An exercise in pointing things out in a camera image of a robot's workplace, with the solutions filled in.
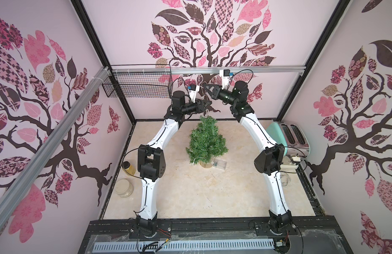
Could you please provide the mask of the small green christmas tree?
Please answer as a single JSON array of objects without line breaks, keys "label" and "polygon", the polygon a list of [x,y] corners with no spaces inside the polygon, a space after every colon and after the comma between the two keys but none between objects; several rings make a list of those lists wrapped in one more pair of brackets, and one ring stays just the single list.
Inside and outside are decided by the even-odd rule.
[{"label": "small green christmas tree", "polygon": [[191,165],[213,167],[214,159],[228,152],[226,139],[219,133],[217,122],[211,116],[201,116],[197,127],[192,130],[189,145],[186,147]]}]

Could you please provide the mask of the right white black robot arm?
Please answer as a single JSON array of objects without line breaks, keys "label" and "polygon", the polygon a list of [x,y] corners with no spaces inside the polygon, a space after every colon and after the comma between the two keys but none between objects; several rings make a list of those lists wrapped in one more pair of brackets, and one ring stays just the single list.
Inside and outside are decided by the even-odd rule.
[{"label": "right white black robot arm", "polygon": [[269,229],[275,235],[281,235],[293,224],[292,213],[285,200],[281,184],[281,163],[285,154],[285,146],[278,144],[267,133],[248,103],[248,84],[237,81],[232,91],[223,85],[202,83],[202,87],[214,100],[230,105],[234,118],[248,131],[255,141],[259,155],[254,160],[257,171],[264,175],[270,195]]}]

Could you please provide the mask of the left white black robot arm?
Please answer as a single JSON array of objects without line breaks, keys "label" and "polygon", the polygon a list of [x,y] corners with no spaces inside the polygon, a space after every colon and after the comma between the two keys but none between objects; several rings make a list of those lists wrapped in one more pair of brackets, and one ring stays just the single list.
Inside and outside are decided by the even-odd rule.
[{"label": "left white black robot arm", "polygon": [[186,116],[206,111],[211,101],[197,98],[201,86],[189,84],[186,92],[175,91],[171,95],[171,104],[164,116],[163,125],[154,138],[136,151],[138,178],[141,179],[141,207],[135,212],[136,228],[149,236],[157,232],[157,189],[160,178],[166,170],[164,149],[171,138],[178,132]]}]

